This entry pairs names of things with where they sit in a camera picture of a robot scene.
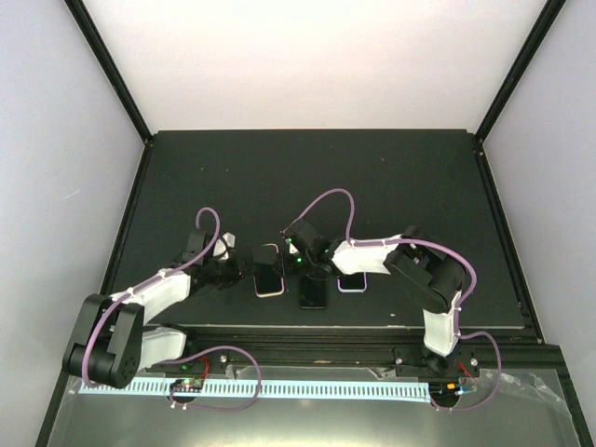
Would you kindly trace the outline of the black phone case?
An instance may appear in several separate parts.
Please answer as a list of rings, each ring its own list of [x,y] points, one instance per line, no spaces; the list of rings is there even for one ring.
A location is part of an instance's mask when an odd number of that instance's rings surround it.
[[[299,295],[302,309],[324,309],[327,306],[327,282],[302,277],[299,282]]]

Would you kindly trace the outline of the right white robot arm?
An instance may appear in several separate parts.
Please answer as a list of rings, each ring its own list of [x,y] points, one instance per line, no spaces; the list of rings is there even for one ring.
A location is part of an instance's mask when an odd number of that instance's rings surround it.
[[[394,278],[422,309],[426,369],[444,375],[456,365],[461,307],[478,283],[474,267],[462,255],[423,239],[415,226],[392,237],[330,241],[298,219],[282,236],[301,273],[314,280]]]

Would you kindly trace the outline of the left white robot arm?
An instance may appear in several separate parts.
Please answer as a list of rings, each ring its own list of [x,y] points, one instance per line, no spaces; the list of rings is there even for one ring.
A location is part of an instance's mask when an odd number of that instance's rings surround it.
[[[117,304],[95,339],[88,356],[88,383],[92,386],[127,386],[138,371],[168,361],[180,372],[193,370],[200,358],[197,345],[186,340],[186,332],[174,326],[149,329],[146,324],[169,307],[195,296],[205,288],[224,288],[242,278],[235,254],[236,236],[219,236],[201,259],[196,256],[209,246],[211,233],[194,231],[186,248],[173,263],[176,268],[194,263],[168,277],[173,268],[162,268],[142,284],[112,295],[91,294],[79,311],[62,358],[62,370],[83,376],[88,342],[105,312]]]

